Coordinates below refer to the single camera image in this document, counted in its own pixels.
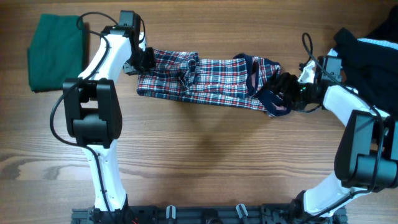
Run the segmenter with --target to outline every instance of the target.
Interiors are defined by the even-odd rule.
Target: garment
[[[76,27],[77,19],[41,15],[27,53],[32,91],[59,90],[66,78],[76,78],[83,70],[86,41],[83,31]]]
[[[156,67],[138,76],[137,93],[168,100],[235,106],[265,111],[269,116],[290,112],[266,90],[280,65],[239,54],[231,60],[200,59],[196,52],[154,50]]]
[[[356,40],[342,28],[334,48],[341,58],[347,84],[390,115],[398,116],[398,50]]]
[[[366,38],[398,43],[398,5],[391,9],[387,20],[368,34]]]

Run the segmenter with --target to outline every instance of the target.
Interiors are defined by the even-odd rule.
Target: robotic arm
[[[141,18],[133,11],[121,11],[119,24],[107,26],[102,31],[109,42],[108,54],[101,61],[107,42],[101,45],[88,68],[78,78],[65,80],[63,85],[67,129],[76,144],[84,147],[93,182],[96,199],[94,207],[73,210],[71,223],[133,223],[133,224],[181,224],[181,223],[345,223],[345,213],[335,215],[345,204],[356,197],[385,187],[398,186],[398,131],[396,122],[387,118],[389,128],[381,158],[370,150],[372,140],[380,136],[375,118],[364,102],[338,85],[330,85],[321,73],[314,84],[299,84],[291,76],[283,75],[273,86],[282,92],[289,103],[303,108],[308,103],[319,103],[332,111],[346,125],[335,158],[335,171],[313,189],[303,191],[290,204],[264,204],[246,207],[167,208],[129,206],[122,186],[116,158],[117,138],[121,134],[122,115],[114,82],[120,71],[128,75],[144,72],[155,66],[154,51],[146,47],[145,33],[140,33]],[[326,71],[336,70],[323,60]],[[83,108],[81,103],[96,100],[98,108]],[[373,167],[377,167],[376,182]]]

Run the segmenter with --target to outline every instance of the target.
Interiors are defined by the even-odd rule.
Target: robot
[[[146,46],[145,26],[134,11],[121,11],[115,26],[99,34],[101,45],[88,68],[78,78],[63,84],[63,95],[56,102],[50,128],[65,144],[83,148],[95,186],[94,206],[74,209],[71,224],[271,224],[271,223],[347,223],[345,205],[350,201],[385,188],[398,186],[397,121],[360,98],[352,88],[340,83],[341,60],[316,59],[314,83],[302,84],[297,77],[283,74],[270,88],[282,93],[286,103],[301,110],[318,103],[334,113],[346,126],[335,157],[334,171],[319,185],[303,190],[286,204],[235,207],[130,206],[119,175],[116,148],[122,129],[122,114],[114,83],[123,68],[128,75],[155,66],[154,51]],[[61,101],[65,105],[68,133],[76,143],[56,134],[53,117]],[[82,108],[80,103],[96,100],[98,108]],[[377,142],[379,150],[371,151]]]

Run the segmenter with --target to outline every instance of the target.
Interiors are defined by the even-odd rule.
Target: plaid shirt
[[[280,75],[278,63],[251,57],[258,64],[256,86],[253,87],[248,82],[251,74],[248,74],[245,58],[210,60],[200,59],[197,52],[157,49],[154,52],[156,67],[138,76],[139,95],[189,103],[249,108],[275,116],[256,98],[256,94],[273,75]]]

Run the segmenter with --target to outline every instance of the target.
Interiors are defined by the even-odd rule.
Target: wooden table
[[[0,3],[0,223],[69,223],[72,208],[93,205],[91,174],[81,149],[58,142],[49,114],[59,91],[32,93],[26,50],[41,13],[100,11],[118,20],[135,10],[149,45],[198,51],[203,58],[246,52],[299,74],[308,58],[325,55],[346,27],[362,37],[388,15],[393,2],[357,1],[30,1]],[[112,24],[85,19],[93,30]],[[91,36],[90,58],[99,46]],[[123,113],[118,159],[131,205],[258,205],[288,203],[333,170],[344,126],[328,111],[268,118],[258,111],[138,96],[137,78],[121,75]],[[62,137],[63,105],[55,117]],[[398,190],[348,205],[350,223],[397,223]]]

